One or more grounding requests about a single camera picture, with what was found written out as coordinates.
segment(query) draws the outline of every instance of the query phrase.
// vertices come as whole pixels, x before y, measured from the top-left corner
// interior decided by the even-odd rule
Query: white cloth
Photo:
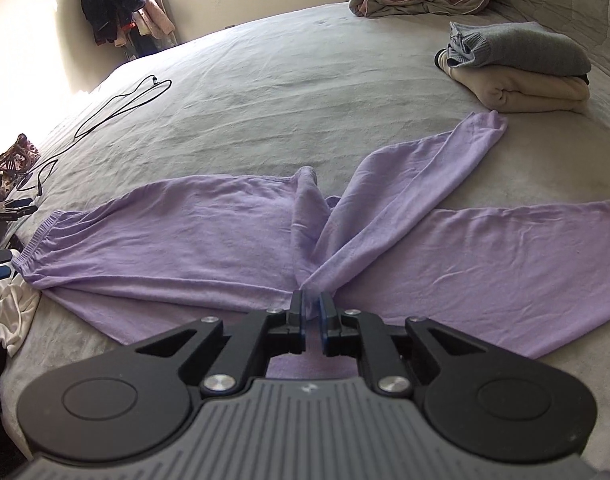
[[[13,356],[25,341],[41,293],[20,274],[0,280],[0,344]]]

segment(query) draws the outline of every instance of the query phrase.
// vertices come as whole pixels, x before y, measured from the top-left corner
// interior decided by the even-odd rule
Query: metal screw head
[[[226,392],[236,386],[236,379],[225,374],[210,375],[203,381],[203,386],[213,392]]]
[[[409,380],[400,375],[390,375],[379,381],[379,388],[388,394],[404,392],[409,386],[411,386]]]

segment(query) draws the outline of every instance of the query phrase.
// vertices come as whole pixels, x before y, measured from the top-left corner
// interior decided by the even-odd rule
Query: beige folded fabric
[[[136,27],[139,29],[139,34],[141,36],[149,36],[152,31],[147,26],[147,23],[143,18],[144,14],[145,12],[143,11],[143,9],[139,9],[136,12],[132,13],[132,19],[134,20],[134,23],[136,23]]]
[[[159,7],[159,4],[157,4],[155,0],[145,0],[145,10],[152,21],[158,25],[163,34],[167,35],[174,32],[176,28],[174,27],[174,23],[170,21],[167,14],[165,14],[165,11]]]
[[[127,44],[127,36],[125,35],[125,31],[123,27],[120,25],[116,26],[116,40],[114,41],[114,46],[125,46]]]
[[[509,66],[450,68],[447,51],[437,58],[443,72],[469,88],[490,110],[502,113],[582,112],[589,99],[589,87],[578,77],[527,72]]]
[[[160,30],[159,25],[154,22],[149,12],[147,12],[144,7],[143,9],[139,9],[136,12],[140,14],[141,18],[143,19],[143,22],[145,23],[153,38],[156,38],[156,40],[162,40],[165,37],[165,34],[163,34],[163,31]]]

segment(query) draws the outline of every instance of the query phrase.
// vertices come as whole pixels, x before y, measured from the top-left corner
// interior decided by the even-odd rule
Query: bed
[[[525,12],[505,0],[458,20],[484,25],[520,16]],[[84,110],[53,131],[40,147],[44,156],[69,145],[101,104],[148,74],[173,85],[62,155],[38,211],[8,236],[26,242],[55,209],[92,208],[148,182],[188,174],[288,176],[313,166],[323,192],[339,194],[374,149],[451,130],[470,112],[485,110],[434,66],[449,21],[433,14],[367,20],[353,16],[347,4],[332,4],[229,28],[125,64],[90,94]],[[598,54],[603,62],[594,58],[587,114],[510,115],[502,141],[441,206],[610,199],[610,51]],[[116,345],[42,297],[28,338],[0,381],[4,425],[26,455],[15,418],[26,384]],[[585,458],[610,468],[610,322],[543,360],[591,388],[599,412]]]

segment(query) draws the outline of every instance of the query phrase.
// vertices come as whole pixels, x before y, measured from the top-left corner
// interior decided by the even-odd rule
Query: circular pad
[[[549,410],[550,395],[522,379],[499,379],[478,391],[478,402],[490,415],[504,420],[532,420]]]
[[[519,356],[484,352],[445,360],[427,386],[423,409],[434,429],[461,449],[516,464],[580,453],[597,411],[576,378]]]
[[[177,366],[118,350],[47,372],[18,400],[32,451],[72,462],[113,462],[171,437],[191,411]]]
[[[89,379],[69,387],[63,405],[85,420],[109,420],[131,410],[137,398],[134,387],[120,379]]]

